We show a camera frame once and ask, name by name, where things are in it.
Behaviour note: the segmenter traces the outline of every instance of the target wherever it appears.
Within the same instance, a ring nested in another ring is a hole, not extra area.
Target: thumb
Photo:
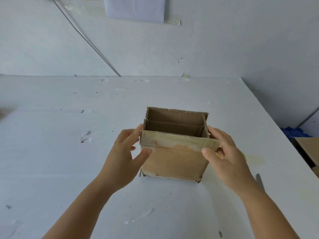
[[[140,152],[139,155],[137,155],[136,158],[133,159],[133,163],[136,165],[136,167],[140,168],[151,154],[152,150],[149,148],[145,148]]]
[[[216,155],[213,150],[209,148],[203,148],[202,154],[204,158],[206,158],[212,164],[214,169],[217,169],[221,166],[223,161]]]

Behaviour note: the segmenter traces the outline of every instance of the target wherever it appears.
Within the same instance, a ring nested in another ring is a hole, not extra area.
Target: paper on wall
[[[163,23],[165,0],[104,0],[106,16],[133,21]]]

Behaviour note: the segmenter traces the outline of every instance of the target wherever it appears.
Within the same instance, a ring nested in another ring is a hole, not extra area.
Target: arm
[[[225,132],[208,127],[211,138],[221,141],[215,152],[203,148],[203,156],[212,164],[219,178],[243,201],[256,239],[299,239],[271,198],[262,191],[241,151]]]
[[[99,175],[80,193],[42,239],[89,239],[99,214],[113,193],[129,184],[152,153],[143,149],[132,159],[142,125],[123,130]]]

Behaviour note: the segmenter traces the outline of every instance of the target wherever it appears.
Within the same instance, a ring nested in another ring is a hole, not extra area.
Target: hand
[[[217,154],[209,148],[203,148],[203,156],[212,164],[218,177],[238,196],[249,193],[252,189],[259,189],[252,176],[241,151],[236,147],[231,136],[226,132],[208,126],[210,138],[221,141]]]
[[[132,159],[131,151],[135,149],[133,145],[139,141],[142,127],[140,124],[136,129],[122,130],[97,176],[97,180],[113,193],[134,179],[152,153],[151,149],[143,149],[135,159]]]

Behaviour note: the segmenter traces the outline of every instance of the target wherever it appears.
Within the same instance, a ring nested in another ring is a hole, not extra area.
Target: white table
[[[209,112],[208,124],[231,134],[299,236],[317,238],[319,180],[242,80],[21,76],[0,76],[0,238],[41,238],[147,106]],[[89,130],[98,130],[92,143],[80,143]],[[110,198],[92,238],[219,238],[218,231],[253,238],[242,202],[209,166],[199,184],[136,177]]]

